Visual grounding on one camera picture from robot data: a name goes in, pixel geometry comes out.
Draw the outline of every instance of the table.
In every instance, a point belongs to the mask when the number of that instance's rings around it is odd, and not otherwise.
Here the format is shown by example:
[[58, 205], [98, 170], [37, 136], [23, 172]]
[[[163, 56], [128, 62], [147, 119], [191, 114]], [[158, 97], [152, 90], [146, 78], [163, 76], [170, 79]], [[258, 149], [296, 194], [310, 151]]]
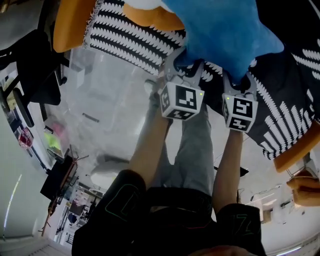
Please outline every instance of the table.
[[[184, 44], [186, 32], [139, 26], [124, 16], [123, 5], [121, 0], [105, 0], [97, 7], [84, 47], [121, 58], [156, 76], [160, 63]], [[271, 160], [294, 145], [314, 120], [320, 121], [320, 32], [305, 29], [319, 27], [320, 20], [308, 1], [257, 0], [257, 7], [261, 22], [285, 45], [283, 52], [259, 56], [249, 67], [259, 107], [248, 135]], [[205, 103], [222, 115], [222, 68], [206, 62], [201, 78]]]
[[[64, 186], [66, 185], [67, 183], [67, 179], [69, 177], [69, 175], [71, 174], [71, 171], [73, 170], [73, 168], [76, 166], [76, 168], [78, 168], [78, 164], [77, 164], [77, 158], [73, 158], [72, 157], [72, 162], [71, 162], [71, 165], [70, 167], [68, 168], [68, 170], [66, 171], [61, 183], [60, 183], [60, 186], [59, 186], [59, 191], [62, 191], [62, 189], [64, 188]], [[42, 228], [42, 231], [41, 231], [41, 236], [43, 237], [45, 235], [45, 231], [46, 231], [46, 226], [48, 224], [48, 221], [49, 221], [49, 218], [52, 216], [52, 214], [54, 213], [55, 209], [56, 209], [56, 206], [58, 204], [58, 200], [59, 200], [59, 197], [60, 197], [60, 193], [57, 193], [57, 196], [51, 200], [50, 202], [50, 205], [48, 207], [48, 214], [46, 216], [46, 220], [44, 222], [44, 226]]]

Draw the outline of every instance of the leg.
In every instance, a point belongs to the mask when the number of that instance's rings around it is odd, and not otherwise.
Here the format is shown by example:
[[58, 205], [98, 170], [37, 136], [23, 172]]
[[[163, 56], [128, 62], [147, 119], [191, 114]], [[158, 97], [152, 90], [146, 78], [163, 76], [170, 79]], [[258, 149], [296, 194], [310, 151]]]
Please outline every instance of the leg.
[[[140, 132], [137, 145], [142, 143], [142, 141], [144, 140], [147, 134], [147, 131], [156, 115], [156, 112], [160, 107], [160, 97], [157, 93], [158, 86], [156, 85], [155, 82], [151, 80], [147, 80], [145, 83], [148, 84], [148, 86], [150, 86], [152, 90], [149, 97], [149, 108], [145, 116], [145, 121], [144, 121], [142, 130]], [[168, 176], [171, 173], [172, 167], [173, 166], [170, 164], [168, 159], [167, 146], [166, 144], [164, 144], [152, 187], [162, 187], [164, 184], [164, 181], [168, 179]]]
[[211, 125], [207, 106], [182, 122], [182, 138], [171, 176], [171, 187], [195, 189], [212, 195], [215, 180]]

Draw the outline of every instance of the fabric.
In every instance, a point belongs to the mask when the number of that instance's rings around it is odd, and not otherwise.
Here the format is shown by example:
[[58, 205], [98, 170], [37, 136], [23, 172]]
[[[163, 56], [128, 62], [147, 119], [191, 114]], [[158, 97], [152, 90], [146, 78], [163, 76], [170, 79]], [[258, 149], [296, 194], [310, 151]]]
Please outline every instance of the fabric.
[[[161, 191], [170, 189], [159, 188], [158, 193], [161, 195]], [[187, 192], [184, 201], [189, 199], [191, 206], [194, 200], [197, 203], [207, 197], [193, 189], [179, 190]], [[189, 196], [192, 191], [195, 197]], [[217, 214], [215, 223], [206, 211], [190, 211], [187, 205], [184, 209], [166, 207], [151, 213], [150, 205], [153, 204], [148, 193], [138, 174], [121, 171], [88, 223], [75, 232], [72, 255], [103, 252], [117, 256], [128, 253], [133, 256], [186, 256], [217, 245], [238, 246], [258, 256], [266, 255], [261, 243], [258, 208], [227, 205]]]
[[61, 102], [61, 94], [56, 74], [58, 65], [51, 51], [48, 36], [44, 31], [33, 30], [9, 49], [24, 95], [24, 104], [30, 102], [57, 106]]
[[[141, 144], [160, 107], [157, 92], [150, 95], [149, 109], [137, 144]], [[170, 164], [167, 146], [164, 144], [152, 187], [188, 188], [212, 194], [215, 180], [211, 125], [207, 107], [190, 120], [182, 122], [182, 138], [179, 150]]]
[[196, 60], [215, 63], [229, 72], [236, 84], [251, 61], [269, 53], [280, 53], [283, 43], [260, 22], [256, 0], [164, 0], [182, 20], [186, 30], [186, 52], [177, 65]]
[[[249, 68], [257, 82], [259, 105], [248, 136], [265, 157], [274, 159], [307, 132], [313, 119], [320, 121], [320, 31], [306, 29], [320, 27], [320, 19], [308, 0], [256, 4], [261, 22], [285, 45], [283, 52], [255, 58]], [[124, 16], [123, 5], [121, 0], [104, 1], [85, 46], [157, 76], [161, 62], [184, 45], [186, 32], [138, 26]], [[204, 102], [222, 115], [222, 68], [206, 62], [199, 85], [205, 91]]]
[[183, 30], [185, 28], [177, 15], [162, 7], [153, 10], [142, 10], [133, 8], [125, 3], [123, 13], [129, 20], [142, 27], [153, 25], [157, 30], [163, 31]]

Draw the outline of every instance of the human arm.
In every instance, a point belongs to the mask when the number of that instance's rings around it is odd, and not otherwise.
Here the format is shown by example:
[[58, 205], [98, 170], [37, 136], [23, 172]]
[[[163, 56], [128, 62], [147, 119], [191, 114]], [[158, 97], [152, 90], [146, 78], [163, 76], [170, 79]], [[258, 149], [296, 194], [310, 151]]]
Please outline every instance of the human arm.
[[237, 203], [243, 133], [230, 130], [212, 192], [212, 205], [217, 214], [224, 206]]
[[159, 108], [145, 135], [130, 160], [128, 169], [139, 174], [148, 188], [156, 174], [157, 166], [165, 143], [169, 120], [162, 117]]
[[243, 133], [230, 130], [212, 194], [219, 244], [243, 248], [252, 254], [264, 256], [266, 253], [261, 242], [259, 209], [237, 203], [242, 146]]

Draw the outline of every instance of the white floor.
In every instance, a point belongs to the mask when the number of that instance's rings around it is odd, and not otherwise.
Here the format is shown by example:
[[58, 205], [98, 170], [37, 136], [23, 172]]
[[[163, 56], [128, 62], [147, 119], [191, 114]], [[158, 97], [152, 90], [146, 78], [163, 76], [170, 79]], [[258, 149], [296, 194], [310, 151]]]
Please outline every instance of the white floor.
[[[129, 160], [134, 153], [140, 130], [148, 107], [148, 94], [144, 88], [146, 79], [155, 79], [142, 69], [133, 66], [111, 55], [104, 55], [89, 50], [77, 49], [71, 55], [73, 64], [83, 69], [80, 72], [66, 70], [68, 82], [61, 90], [61, 104], [50, 106], [49, 111], [67, 127], [70, 143], [80, 157], [88, 158], [78, 162], [79, 181], [94, 187], [89, 176], [98, 164], [100, 155], [112, 155]], [[209, 109], [209, 120], [212, 126], [214, 165], [219, 166], [229, 131], [225, 128], [222, 116]], [[169, 160], [172, 162], [178, 151], [182, 123], [175, 121], [167, 136]], [[287, 202], [292, 198], [286, 185], [289, 175], [278, 174], [272, 161], [266, 159], [262, 149], [248, 136], [244, 136], [241, 166], [249, 173], [240, 180], [239, 188], [243, 204], [250, 203], [253, 195], [255, 200], [264, 198], [258, 203], [270, 201], [275, 205]], [[279, 250], [297, 243], [317, 230], [317, 226], [292, 229], [292, 226], [303, 218], [316, 217], [319, 209], [305, 210], [295, 208], [291, 203], [282, 211], [281, 217], [270, 224], [262, 225], [262, 240], [266, 251]], [[290, 223], [284, 222], [289, 217]]]

